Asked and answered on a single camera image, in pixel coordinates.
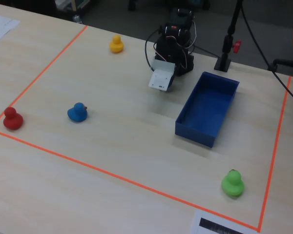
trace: red knob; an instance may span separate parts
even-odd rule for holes
[[[240,46],[241,46],[241,40],[237,40],[236,43],[232,45],[233,52],[237,54],[240,49]]]

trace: wire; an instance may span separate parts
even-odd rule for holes
[[[151,70],[154,72],[154,69],[151,67],[151,64],[150,62],[148,61],[148,58],[147,58],[147,42],[148,40],[150,40],[150,38],[156,33],[158,32],[158,29],[156,29],[153,33],[150,34],[150,36],[148,36],[148,38],[146,39],[146,43],[145,43],[145,55],[146,55],[146,61],[147,61],[147,64],[148,66],[151,68]]]
[[[184,67],[183,65],[182,65],[182,63],[180,63],[180,65],[183,67],[183,69],[187,69],[187,67],[188,67],[188,65],[187,65],[187,56],[186,56],[186,53],[185,53],[185,51],[183,50],[183,48],[181,48],[181,50],[182,50],[182,52],[184,52],[184,55],[185,55],[185,61],[186,61],[186,67]]]
[[[167,60],[157,52],[157,50],[155,49],[155,45],[156,45],[156,43],[153,44],[153,48],[154,48],[154,50],[155,50],[155,53],[157,53],[157,55],[158,55],[159,57],[161,57],[165,62],[167,62]]]
[[[195,46],[192,47],[192,51],[189,53],[189,55],[193,53],[194,49],[195,49]]]
[[[258,45],[258,43],[257,43],[257,41],[256,41],[256,39],[255,39],[255,37],[254,37],[253,32],[251,31],[250,25],[249,25],[249,23],[248,23],[248,21],[247,21],[247,19],[246,19],[245,13],[244,13],[243,6],[241,6],[241,12],[242,12],[242,16],[243,16],[243,18],[244,18],[245,24],[246,24],[246,26],[247,26],[247,28],[248,28],[248,30],[249,30],[249,32],[250,32],[250,35],[251,35],[251,37],[252,37],[252,39],[253,39],[253,41],[254,41],[254,43],[255,43],[255,45],[256,45],[258,51],[259,51],[259,53],[260,53],[261,56],[263,57],[263,59],[264,59],[265,63],[267,64],[267,66],[269,67],[270,65],[269,65],[269,63],[268,63],[268,60],[266,59],[266,57],[265,57],[263,51],[262,51],[261,48],[259,47],[259,45]],[[278,77],[278,75],[277,75],[275,72],[273,72],[273,71],[272,71],[272,73],[273,73],[274,76],[278,79],[278,81],[282,84],[282,86],[288,91],[288,93],[293,97],[292,92],[291,92],[291,91],[287,88],[287,86],[282,82],[282,80]]]
[[[196,41],[196,26],[195,26],[195,22],[194,22],[193,20],[192,20],[192,22],[193,22],[193,24],[194,24],[195,38],[194,38],[194,40],[193,40],[193,43],[192,43],[190,46],[186,47],[185,49],[189,49],[191,46],[194,45],[194,43],[195,43],[195,41]]]
[[[216,54],[214,54],[213,52],[210,52],[210,51],[208,51],[208,50],[205,50],[205,49],[203,49],[203,48],[200,47],[200,46],[194,45],[194,47],[195,47],[195,48],[198,48],[199,50],[202,50],[202,51],[204,51],[204,52],[206,52],[206,53],[208,53],[208,54],[210,54],[210,55],[213,55],[213,56],[215,56],[216,58],[219,58],[218,55],[216,55]]]

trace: blue plastic tray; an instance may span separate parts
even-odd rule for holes
[[[176,120],[175,134],[213,147],[238,85],[203,72]]]

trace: orange tape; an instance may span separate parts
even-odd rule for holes
[[[289,79],[288,79],[287,88],[290,87],[290,83],[291,83],[291,77],[289,77]],[[288,97],[288,92],[285,91],[284,98],[283,98],[283,103],[282,103],[282,108],[281,108],[281,113],[280,113],[280,118],[279,118],[279,123],[278,123],[278,128],[277,128],[277,133],[275,135],[274,147],[273,147],[273,152],[272,152],[272,161],[270,163],[270,169],[269,169],[269,174],[268,174],[268,180],[267,180],[267,185],[266,185],[266,191],[265,191],[263,206],[262,206],[262,210],[260,212],[260,218],[259,218],[258,230],[257,230],[257,232],[259,232],[259,233],[261,231],[262,224],[263,224],[264,213],[265,213],[265,208],[266,208],[266,204],[267,204],[270,183],[271,183],[271,180],[272,180],[273,166],[274,166],[274,161],[275,161],[275,155],[277,154],[280,130],[281,130],[281,125],[282,125],[282,119],[283,119],[285,104],[287,102],[287,97]]]
[[[24,93],[39,79],[39,77],[41,77],[41,75],[55,62],[56,59],[58,59],[58,57],[85,31],[85,29],[87,28],[87,26],[85,26],[74,38],[73,40],[66,45],[66,47],[64,47],[61,52],[40,72],[40,74],[17,96],[17,98],[9,105],[12,106],[15,104],[15,102],[17,102],[21,96],[24,95]],[[290,87],[290,82],[291,82],[291,77],[289,77],[288,79],[288,84],[287,84],[287,87],[289,88]],[[104,173],[106,175],[109,175],[109,176],[112,176],[112,177],[115,177],[117,179],[120,179],[120,180],[123,180],[125,182],[128,182],[130,184],[133,184],[133,185],[136,185],[140,188],[143,188],[143,189],[146,189],[146,190],[149,190],[151,192],[154,192],[156,194],[159,194],[159,195],[162,195],[162,196],[165,196],[167,198],[170,198],[172,200],[175,200],[175,201],[178,201],[178,202],[181,202],[181,203],[184,203],[186,205],[189,205],[189,206],[192,206],[194,208],[197,208],[197,209],[200,209],[202,211],[205,211],[205,212],[208,212],[208,213],[211,213],[213,215],[216,215],[216,216],[219,216],[221,218],[224,218],[224,219],[227,219],[229,221],[232,221],[232,222],[235,222],[237,224],[240,224],[242,226],[245,226],[247,228],[250,228],[252,230],[255,230],[257,232],[260,232],[261,231],[261,227],[262,227],[262,223],[263,223],[263,218],[264,218],[264,213],[265,213],[265,208],[266,208],[266,204],[267,204],[267,199],[268,199],[268,194],[269,194],[269,188],[270,188],[270,183],[271,183],[271,179],[272,179],[272,172],[273,172],[273,166],[274,166],[274,161],[275,161],[275,156],[276,156],[276,152],[277,152],[277,147],[278,147],[278,141],[279,141],[279,135],[280,135],[280,129],[281,129],[281,124],[282,124],[282,119],[283,119],[283,114],[284,114],[284,108],[285,108],[285,104],[286,104],[286,101],[287,101],[287,96],[288,96],[288,92],[285,92],[284,94],[284,99],[283,99],[283,104],[282,104],[282,109],[281,109],[281,113],[280,113],[280,118],[279,118],[279,124],[278,124],[278,128],[277,128],[277,133],[276,133],[276,138],[275,138],[275,142],[274,142],[274,148],[273,148],[273,153],[272,153],[272,160],[271,160],[271,165],[270,165],[270,170],[269,170],[269,175],[268,175],[268,181],[267,181],[267,185],[266,185],[266,190],[265,190],[265,196],[264,196],[264,201],[263,201],[263,205],[262,205],[262,209],[261,209],[261,214],[260,214],[260,219],[259,219],[259,224],[258,224],[258,227],[254,227],[254,226],[251,226],[247,223],[244,223],[244,222],[241,222],[239,220],[236,220],[234,218],[230,218],[228,216],[225,216],[223,214],[220,214],[220,213],[217,213],[215,211],[212,211],[212,210],[209,210],[207,208],[204,208],[204,207],[201,207],[201,206],[198,206],[198,205],[195,205],[193,203],[190,203],[188,201],[185,201],[185,200],[182,200],[180,198],[177,198],[177,197],[174,197],[174,196],[171,196],[169,194],[166,194],[166,193],[163,193],[163,192],[160,192],[156,189],[153,189],[153,188],[150,188],[148,186],[145,186],[143,184],[140,184],[138,182],[135,182],[133,180],[130,180],[130,179],[127,179],[127,178],[124,178],[120,175],[117,175],[117,174],[114,174],[114,173],[111,173],[111,172],[108,172],[106,170],[103,170],[101,168],[98,168],[98,167],[95,167],[95,166],[92,166],[90,164],[87,164],[85,162],[82,162],[82,161],[79,161],[79,160],[76,160],[74,158],[71,158],[71,157],[67,157],[65,155],[61,155],[59,153],[56,153],[54,151],[51,151],[51,150],[48,150],[48,149],[45,149],[43,147],[40,147],[40,146],[37,146],[37,145],[34,145],[32,143],[29,143],[27,141],[24,141],[24,140],[21,140],[21,139],[18,139],[16,137],[13,137],[13,136],[10,136],[8,134],[5,134],[5,133],[2,133],[0,132],[0,135],[1,136],[4,136],[4,137],[7,137],[7,138],[10,138],[10,139],[13,139],[13,140],[16,140],[20,143],[23,143],[23,144],[26,144],[26,145],[29,145],[33,148],[36,148],[36,149],[39,149],[39,150],[42,150],[44,152],[47,152],[49,154],[52,154],[52,155],[55,155],[55,156],[58,156],[58,157],[61,157],[61,158],[64,158],[66,160],[69,160],[69,161],[72,161],[74,163],[77,163],[77,164],[80,164],[80,165],[83,165],[85,167],[88,167],[88,168],[91,168],[93,170],[96,170],[96,171],[99,171],[101,173]]]
[[[67,156],[65,156],[65,155],[61,155],[61,154],[56,153],[56,152],[54,152],[54,151],[51,151],[51,150],[45,149],[45,148],[40,147],[40,146],[38,146],[38,145],[34,145],[34,144],[32,144],[32,143],[29,143],[29,142],[27,142],[27,141],[24,141],[24,140],[18,139],[18,138],[14,137],[14,136],[10,136],[10,135],[5,134],[5,133],[2,133],[2,132],[0,132],[0,135],[1,135],[1,136],[4,136],[4,137],[7,137],[7,138],[10,138],[10,139],[13,139],[13,140],[16,140],[16,141],[21,142],[21,143],[23,143],[23,144],[29,145],[29,146],[34,147],[34,148],[36,148],[36,149],[39,149],[39,150],[45,151],[45,152],[47,152],[47,153],[49,153],[49,154],[52,154],[52,155],[55,155],[55,156],[58,156],[58,157],[64,158],[64,159],[66,159],[66,160],[69,160],[69,161],[72,161],[72,162],[78,163],[78,164],[80,164],[80,165],[83,165],[83,166],[85,166],[85,167],[91,168],[91,169],[96,170],[96,171],[98,171],[98,172],[102,172],[102,173],[104,173],[104,174],[106,174],[106,175],[109,175],[109,176],[115,177],[115,178],[117,178],[117,179],[123,180],[123,181],[125,181],[125,182],[130,183],[130,184],[136,185],[136,186],[138,186],[138,187],[140,187],[140,188],[143,188],[143,189],[149,190],[149,191],[154,192],[154,193],[156,193],[156,194],[159,194],[159,195],[165,196],[165,197],[167,197],[167,198],[170,198],[170,199],[172,199],[172,200],[175,200],[175,201],[178,201],[178,202],[184,203],[184,204],[186,204],[186,205],[188,205],[188,206],[192,206],[192,207],[197,208],[197,209],[200,209],[200,210],[202,210],[202,211],[206,211],[206,212],[211,213],[211,214],[213,214],[213,215],[216,215],[216,216],[222,217],[222,218],[224,218],[224,219],[227,219],[227,220],[229,220],[229,221],[235,222],[235,223],[237,223],[237,224],[240,224],[240,225],[242,225],[242,226],[245,226],[245,227],[247,227],[247,228],[250,228],[250,229],[253,229],[253,230],[257,231],[257,228],[256,228],[256,227],[253,227],[253,226],[251,226],[251,225],[249,225],[249,224],[247,224],[247,223],[243,223],[243,222],[241,222],[241,221],[239,221],[239,220],[236,220],[236,219],[234,219],[234,218],[230,218],[230,217],[228,217],[228,216],[225,216],[225,215],[223,215],[223,214],[217,213],[217,212],[215,212],[215,211],[211,211],[211,210],[209,210],[209,209],[206,209],[206,208],[204,208],[204,207],[201,207],[201,206],[195,205],[195,204],[193,204],[193,203],[190,203],[190,202],[188,202],[188,201],[182,200],[182,199],[180,199],[180,198],[177,198],[177,197],[171,196],[171,195],[169,195],[169,194],[166,194],[166,193],[160,192],[160,191],[158,191],[158,190],[156,190],[156,189],[153,189],[153,188],[150,188],[150,187],[145,186],[145,185],[143,185],[143,184],[137,183],[137,182],[135,182],[135,181],[133,181],[133,180],[130,180],[130,179],[124,178],[124,177],[122,177],[122,176],[120,176],[120,175],[117,175],[117,174],[114,174],[114,173],[112,173],[112,172],[108,172],[108,171],[103,170],[103,169],[101,169],[101,168],[98,168],[98,167],[92,166],[92,165],[90,165],[90,164],[88,164],[88,163],[81,162],[81,161],[79,161],[79,160],[77,160],[77,159],[74,159],[74,158],[71,158],[71,157],[67,157]]]
[[[67,50],[67,48],[85,31],[85,29],[87,28],[88,26],[85,26],[74,38],[73,40],[70,41],[69,44],[66,45],[66,47],[64,47],[64,49],[61,50],[61,52],[56,55],[56,57],[42,70],[42,72],[39,73],[39,75],[32,81],[30,82],[30,84],[17,96],[17,98],[9,105],[10,106],[13,106],[15,102],[17,102],[17,100],[20,99],[21,96],[24,95],[24,93],[39,79],[39,77],[42,76],[43,73],[45,73],[45,71],[55,62],[55,60],[58,59],[59,56],[61,56],[61,54],[63,54],[63,52],[65,50]]]

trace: black cable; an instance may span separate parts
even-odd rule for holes
[[[258,43],[257,43],[257,41],[256,41],[256,39],[255,39],[255,37],[254,37],[253,32],[251,31],[250,25],[249,25],[249,23],[248,23],[248,21],[247,21],[247,19],[246,19],[246,16],[245,16],[245,13],[244,13],[244,10],[243,10],[243,6],[241,6],[241,12],[242,12],[242,16],[243,16],[243,18],[244,18],[245,24],[246,24],[246,26],[247,26],[247,28],[248,28],[248,30],[249,30],[249,32],[250,32],[250,35],[251,35],[251,37],[252,37],[252,39],[253,39],[253,41],[254,41],[254,43],[255,43],[257,49],[259,50],[259,53],[260,53],[261,56],[263,57],[263,59],[264,59],[265,63],[267,64],[267,66],[269,67],[270,65],[269,65],[269,63],[268,63],[268,60],[266,59],[266,57],[265,57],[263,51],[262,51],[261,48],[259,47],[259,45],[258,45]],[[278,75],[277,75],[275,72],[273,72],[273,71],[272,71],[272,73],[273,73],[274,76],[278,79],[278,81],[282,84],[282,86],[288,91],[288,93],[293,97],[292,92],[291,92],[291,91],[287,88],[287,86],[282,82],[282,80],[278,77]]]
[[[189,53],[189,55],[191,55],[191,54],[193,53],[194,49],[195,49],[195,45],[193,45],[192,50],[191,50],[191,52]]]
[[[210,54],[210,55],[213,55],[213,56],[215,56],[216,58],[219,58],[218,55],[216,55],[216,54],[214,54],[214,53],[212,53],[212,52],[210,52],[210,51],[208,51],[208,50],[205,50],[205,49],[203,49],[203,48],[200,47],[200,46],[194,45],[194,47],[195,47],[195,48],[198,48],[199,50],[202,50],[202,51],[204,51],[204,52],[206,52],[206,53],[208,53],[208,54]]]
[[[156,32],[158,32],[158,29],[156,29],[153,33],[151,33],[150,36],[148,36],[148,38],[146,39],[146,44],[145,44],[146,61],[147,61],[148,66],[151,68],[151,70],[153,72],[154,72],[154,69],[151,67],[151,64],[150,64],[150,62],[148,61],[148,58],[147,58],[147,42],[148,42],[148,40],[150,40],[151,36],[153,36]]]

